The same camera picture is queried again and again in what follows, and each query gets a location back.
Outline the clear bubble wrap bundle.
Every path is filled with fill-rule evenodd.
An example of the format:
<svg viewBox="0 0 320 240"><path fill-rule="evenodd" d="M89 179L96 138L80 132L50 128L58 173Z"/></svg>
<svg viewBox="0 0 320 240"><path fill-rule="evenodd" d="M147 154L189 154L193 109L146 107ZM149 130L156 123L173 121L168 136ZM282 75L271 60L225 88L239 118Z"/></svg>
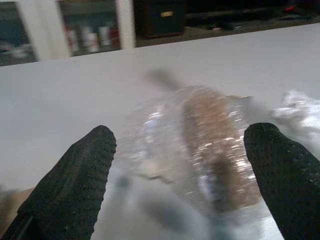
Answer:
<svg viewBox="0 0 320 240"><path fill-rule="evenodd" d="M243 141L247 104L203 86L145 102L124 122L120 164L204 213L256 205L261 195Z"/></svg>

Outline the crumpled white tissue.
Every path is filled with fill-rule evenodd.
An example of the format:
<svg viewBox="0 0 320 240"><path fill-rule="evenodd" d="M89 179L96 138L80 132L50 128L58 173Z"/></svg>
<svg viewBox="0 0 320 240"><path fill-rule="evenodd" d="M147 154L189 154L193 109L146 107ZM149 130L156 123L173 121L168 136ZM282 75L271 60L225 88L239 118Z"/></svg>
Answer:
<svg viewBox="0 0 320 240"><path fill-rule="evenodd" d="M289 90L271 116L293 134L308 139L320 139L320 99L303 92Z"/></svg>

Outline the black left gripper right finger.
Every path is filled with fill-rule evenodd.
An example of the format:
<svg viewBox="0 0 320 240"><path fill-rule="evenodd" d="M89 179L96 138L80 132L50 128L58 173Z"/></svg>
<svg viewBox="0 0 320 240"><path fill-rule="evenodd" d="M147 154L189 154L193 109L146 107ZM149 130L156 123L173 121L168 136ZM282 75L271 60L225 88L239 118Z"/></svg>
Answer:
<svg viewBox="0 0 320 240"><path fill-rule="evenodd" d="M284 240L320 240L320 161L272 123L251 124L243 141Z"/></svg>

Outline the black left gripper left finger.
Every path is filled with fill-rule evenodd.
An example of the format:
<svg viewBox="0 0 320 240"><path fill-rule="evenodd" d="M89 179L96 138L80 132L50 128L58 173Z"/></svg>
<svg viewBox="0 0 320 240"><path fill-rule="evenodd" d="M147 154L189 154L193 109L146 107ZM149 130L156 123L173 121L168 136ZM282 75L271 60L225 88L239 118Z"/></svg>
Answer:
<svg viewBox="0 0 320 240"><path fill-rule="evenodd" d="M17 210L0 240L91 240L116 138L99 125L73 143Z"/></svg>

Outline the dark box with yellow label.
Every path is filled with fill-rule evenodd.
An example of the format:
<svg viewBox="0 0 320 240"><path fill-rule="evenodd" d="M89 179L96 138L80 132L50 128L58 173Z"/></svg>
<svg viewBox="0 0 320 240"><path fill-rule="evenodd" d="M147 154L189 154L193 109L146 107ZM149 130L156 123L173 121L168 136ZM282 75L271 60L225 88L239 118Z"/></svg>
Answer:
<svg viewBox="0 0 320 240"><path fill-rule="evenodd" d="M145 39L184 33L187 0L133 0L135 33Z"/></svg>

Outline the white cabinet with glass doors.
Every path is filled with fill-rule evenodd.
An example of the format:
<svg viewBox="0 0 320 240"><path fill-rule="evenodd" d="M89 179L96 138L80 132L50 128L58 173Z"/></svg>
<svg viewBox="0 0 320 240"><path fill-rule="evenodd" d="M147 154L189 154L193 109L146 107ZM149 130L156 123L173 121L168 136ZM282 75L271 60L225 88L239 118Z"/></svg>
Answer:
<svg viewBox="0 0 320 240"><path fill-rule="evenodd" d="M133 0L0 0L0 67L135 45Z"/></svg>

